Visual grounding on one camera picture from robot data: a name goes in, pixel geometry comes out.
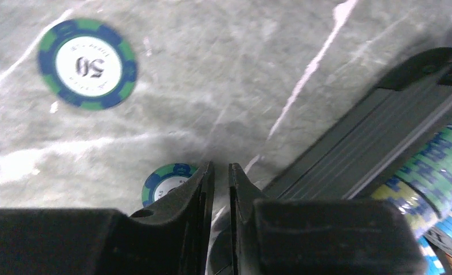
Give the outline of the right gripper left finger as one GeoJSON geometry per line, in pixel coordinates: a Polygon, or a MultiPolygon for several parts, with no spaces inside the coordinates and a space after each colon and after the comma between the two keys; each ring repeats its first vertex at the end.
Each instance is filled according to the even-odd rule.
{"type": "Polygon", "coordinates": [[[204,274],[215,171],[126,215],[116,209],[0,209],[0,274],[204,274]]]}

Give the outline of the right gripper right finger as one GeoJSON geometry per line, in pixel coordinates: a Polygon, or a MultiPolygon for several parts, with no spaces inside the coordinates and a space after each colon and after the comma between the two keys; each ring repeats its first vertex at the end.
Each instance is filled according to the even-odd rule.
{"type": "Polygon", "coordinates": [[[267,197],[229,165],[233,274],[424,274],[401,212],[376,200],[267,197]]]}

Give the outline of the black poker set case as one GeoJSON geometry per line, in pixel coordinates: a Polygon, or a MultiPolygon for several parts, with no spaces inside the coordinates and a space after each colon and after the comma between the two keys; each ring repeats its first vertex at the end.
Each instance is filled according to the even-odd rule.
{"type": "MultiPolygon", "coordinates": [[[[285,201],[385,201],[370,195],[451,121],[452,48],[418,53],[383,76],[264,194],[285,201]]],[[[424,274],[443,273],[439,248],[424,235],[415,239],[427,262],[424,274]]]]}

